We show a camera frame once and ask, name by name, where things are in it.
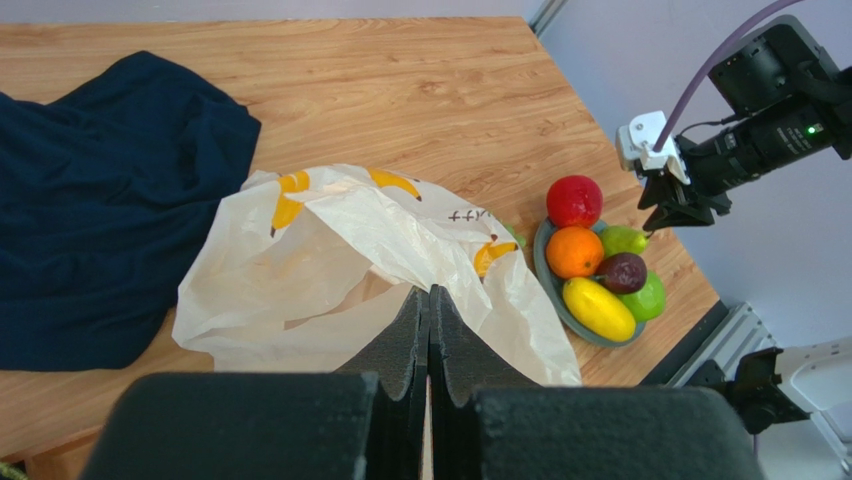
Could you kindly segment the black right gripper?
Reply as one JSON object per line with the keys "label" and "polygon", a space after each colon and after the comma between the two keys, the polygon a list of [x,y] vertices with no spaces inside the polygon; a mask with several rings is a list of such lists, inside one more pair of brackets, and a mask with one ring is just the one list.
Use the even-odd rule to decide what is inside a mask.
{"label": "black right gripper", "polygon": [[675,141],[691,183],[685,185],[669,173],[647,176],[638,208],[652,210],[643,224],[648,232],[711,226],[714,216],[728,215],[732,208],[727,192],[739,179],[736,135],[719,133],[700,143],[678,135]]}

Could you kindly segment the yellow fake lemon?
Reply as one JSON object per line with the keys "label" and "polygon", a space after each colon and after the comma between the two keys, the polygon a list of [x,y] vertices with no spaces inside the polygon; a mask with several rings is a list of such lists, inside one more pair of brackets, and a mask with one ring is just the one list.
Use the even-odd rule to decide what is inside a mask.
{"label": "yellow fake lemon", "polygon": [[612,342],[625,342],[637,323],[630,310],[609,290],[588,278],[567,280],[562,298],[571,315],[586,329]]}

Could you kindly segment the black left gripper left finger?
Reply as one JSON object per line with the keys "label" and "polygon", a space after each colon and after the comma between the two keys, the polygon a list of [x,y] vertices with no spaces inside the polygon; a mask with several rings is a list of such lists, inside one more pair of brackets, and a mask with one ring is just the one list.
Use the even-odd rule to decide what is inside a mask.
{"label": "black left gripper left finger", "polygon": [[427,294],[331,373],[158,373],[114,405],[86,479],[416,479]]}

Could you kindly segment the green fake grape bunch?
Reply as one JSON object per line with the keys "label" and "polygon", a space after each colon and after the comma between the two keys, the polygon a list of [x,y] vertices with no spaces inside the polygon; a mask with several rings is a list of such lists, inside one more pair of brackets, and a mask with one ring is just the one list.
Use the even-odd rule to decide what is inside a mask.
{"label": "green fake grape bunch", "polygon": [[503,227],[512,235],[515,242],[518,244],[518,246],[520,248],[526,247],[526,245],[527,245],[526,238],[523,235],[521,235],[520,233],[518,233],[516,231],[516,229],[511,224],[503,223]]}

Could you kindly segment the red fake apple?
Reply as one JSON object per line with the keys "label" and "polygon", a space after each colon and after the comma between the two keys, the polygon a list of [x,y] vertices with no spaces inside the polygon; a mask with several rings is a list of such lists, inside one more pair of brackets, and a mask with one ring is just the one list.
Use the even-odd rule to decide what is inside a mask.
{"label": "red fake apple", "polygon": [[546,195],[548,217],[559,228],[591,228],[601,216],[603,203],[599,185],[584,175],[560,178]]}

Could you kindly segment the green fake pear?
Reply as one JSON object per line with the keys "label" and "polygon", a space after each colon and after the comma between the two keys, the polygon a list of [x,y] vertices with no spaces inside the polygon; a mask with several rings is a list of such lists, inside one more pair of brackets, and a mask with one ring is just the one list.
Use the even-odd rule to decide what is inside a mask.
{"label": "green fake pear", "polygon": [[598,237],[603,246],[604,258],[609,258],[619,253],[641,255],[651,235],[628,226],[609,225],[598,233]]}

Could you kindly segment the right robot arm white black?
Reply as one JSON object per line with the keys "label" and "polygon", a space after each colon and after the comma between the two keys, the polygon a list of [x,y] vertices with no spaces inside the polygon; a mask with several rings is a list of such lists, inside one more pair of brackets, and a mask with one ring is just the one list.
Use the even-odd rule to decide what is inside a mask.
{"label": "right robot arm white black", "polygon": [[707,76],[732,111],[715,136],[672,135],[659,110],[617,131],[621,167],[645,182],[646,231],[710,226],[730,211],[734,188],[826,149],[851,156],[851,73],[797,18],[724,46]]}

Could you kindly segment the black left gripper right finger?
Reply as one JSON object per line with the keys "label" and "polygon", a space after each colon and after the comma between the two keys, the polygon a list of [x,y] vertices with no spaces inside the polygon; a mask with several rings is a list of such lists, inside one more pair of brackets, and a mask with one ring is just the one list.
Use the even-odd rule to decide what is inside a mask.
{"label": "black left gripper right finger", "polygon": [[759,479],[744,428],[704,388],[544,387],[433,287],[433,472],[438,479]]}

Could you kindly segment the translucent plastic bag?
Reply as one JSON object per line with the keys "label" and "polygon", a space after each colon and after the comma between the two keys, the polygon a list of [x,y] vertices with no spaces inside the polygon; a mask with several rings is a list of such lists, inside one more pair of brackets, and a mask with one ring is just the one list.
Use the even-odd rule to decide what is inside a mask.
{"label": "translucent plastic bag", "polygon": [[578,386],[555,308],[514,235],[429,182],[353,165],[258,171],[218,207],[172,336],[223,371],[332,371],[445,288],[464,323],[543,385]]}

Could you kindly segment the orange fake fruit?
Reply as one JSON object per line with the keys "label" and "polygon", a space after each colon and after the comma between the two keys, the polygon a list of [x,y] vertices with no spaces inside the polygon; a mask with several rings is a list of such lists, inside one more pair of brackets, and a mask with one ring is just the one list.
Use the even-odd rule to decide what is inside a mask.
{"label": "orange fake fruit", "polygon": [[603,261],[604,247],[591,229],[570,226],[550,237],[545,258],[550,270],[562,279],[589,277]]}

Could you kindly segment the dark purple fake plum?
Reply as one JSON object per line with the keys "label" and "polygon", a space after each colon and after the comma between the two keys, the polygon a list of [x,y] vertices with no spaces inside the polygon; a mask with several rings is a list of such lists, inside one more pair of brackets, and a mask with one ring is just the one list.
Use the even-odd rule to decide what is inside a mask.
{"label": "dark purple fake plum", "polygon": [[638,292],[644,287],[648,269],[638,254],[622,252],[604,259],[595,276],[610,292],[625,295]]}

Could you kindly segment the green fake apple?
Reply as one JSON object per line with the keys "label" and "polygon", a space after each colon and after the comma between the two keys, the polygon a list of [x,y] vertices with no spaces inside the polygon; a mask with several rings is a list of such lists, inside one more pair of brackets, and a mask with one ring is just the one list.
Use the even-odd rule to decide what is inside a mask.
{"label": "green fake apple", "polygon": [[618,295],[617,298],[631,312],[637,323],[659,317],[666,308],[666,289],[654,271],[649,271],[645,285],[637,292]]}

